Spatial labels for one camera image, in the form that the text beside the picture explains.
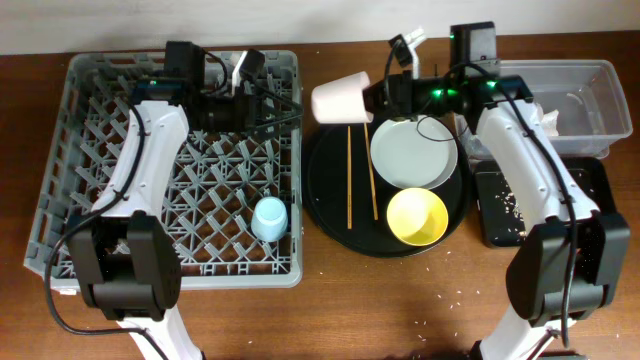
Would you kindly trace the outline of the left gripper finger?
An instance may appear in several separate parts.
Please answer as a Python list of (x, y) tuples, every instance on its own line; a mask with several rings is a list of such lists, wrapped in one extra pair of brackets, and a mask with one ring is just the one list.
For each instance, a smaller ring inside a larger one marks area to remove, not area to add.
[(275, 116), (272, 118), (256, 118), (248, 127), (249, 136), (279, 136), (300, 127), (300, 114)]
[(303, 107), (299, 103), (297, 103), (297, 102), (295, 102), (295, 101), (293, 101), (293, 100), (291, 100), (289, 98), (286, 98), (286, 97), (283, 97), (281, 95), (278, 95), (277, 93), (274, 93), (269, 88), (264, 87), (264, 86), (260, 85), (259, 83), (255, 83), (254, 86), (257, 89), (259, 89), (262, 94), (264, 94), (266, 97), (268, 97), (268, 98), (270, 98), (272, 100), (276, 100), (281, 104), (284, 104), (284, 105), (286, 105), (288, 107), (291, 107), (295, 111), (302, 111), (303, 110)]

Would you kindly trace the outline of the pink plastic cup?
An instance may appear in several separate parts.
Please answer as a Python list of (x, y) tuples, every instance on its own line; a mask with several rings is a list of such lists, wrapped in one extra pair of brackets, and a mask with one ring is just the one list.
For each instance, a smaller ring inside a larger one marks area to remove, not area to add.
[(315, 87), (311, 109), (319, 124), (371, 123), (374, 115), (365, 108), (363, 91), (370, 85), (366, 72), (358, 72)]

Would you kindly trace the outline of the light blue plastic cup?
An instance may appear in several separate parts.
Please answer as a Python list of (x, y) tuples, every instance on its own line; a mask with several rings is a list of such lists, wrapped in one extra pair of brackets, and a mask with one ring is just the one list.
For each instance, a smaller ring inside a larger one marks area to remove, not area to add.
[(285, 203), (277, 197), (260, 199), (253, 211), (251, 231), (263, 242), (279, 241), (285, 234), (288, 214)]

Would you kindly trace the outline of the yellow bowl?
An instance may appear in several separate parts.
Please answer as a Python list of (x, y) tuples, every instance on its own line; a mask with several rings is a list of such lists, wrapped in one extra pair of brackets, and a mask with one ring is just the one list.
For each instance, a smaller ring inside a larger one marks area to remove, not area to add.
[(391, 233), (410, 246), (429, 246), (439, 241), (449, 225), (443, 200), (424, 188), (407, 188), (395, 194), (386, 209)]

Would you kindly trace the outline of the food scraps pile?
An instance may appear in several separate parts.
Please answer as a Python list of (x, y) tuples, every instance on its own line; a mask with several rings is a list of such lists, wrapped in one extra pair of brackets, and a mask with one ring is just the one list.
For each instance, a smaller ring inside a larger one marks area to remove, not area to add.
[(527, 231), (524, 226), (522, 212), (511, 187), (504, 177), (500, 178), (500, 185), (494, 198), (499, 202), (499, 206), (504, 210), (504, 214), (507, 217), (507, 232), (524, 239)]

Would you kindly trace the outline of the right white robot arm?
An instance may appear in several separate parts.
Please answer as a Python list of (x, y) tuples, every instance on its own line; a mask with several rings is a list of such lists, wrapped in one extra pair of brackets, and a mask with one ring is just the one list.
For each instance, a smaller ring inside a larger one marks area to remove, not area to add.
[(612, 303), (630, 227), (577, 185), (545, 135), (525, 81), (501, 74), (492, 22), (451, 27), (444, 75), (386, 74), (363, 95), (377, 117), (462, 115), (519, 203), (527, 235), (507, 268), (509, 307), (474, 344), (472, 358), (535, 359), (553, 340), (567, 340), (575, 322)]

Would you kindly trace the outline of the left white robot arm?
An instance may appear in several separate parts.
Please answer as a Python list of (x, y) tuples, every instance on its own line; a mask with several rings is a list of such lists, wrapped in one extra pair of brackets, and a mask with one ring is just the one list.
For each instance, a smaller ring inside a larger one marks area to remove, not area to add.
[(205, 84), (210, 54), (169, 41), (161, 71), (136, 81), (129, 125), (105, 190), (69, 221), (66, 245), (84, 302), (117, 322), (147, 359), (201, 359), (177, 302), (181, 267), (161, 212), (175, 158), (193, 131), (270, 140), (300, 125), (302, 108), (259, 82), (265, 53), (240, 53), (223, 79)]

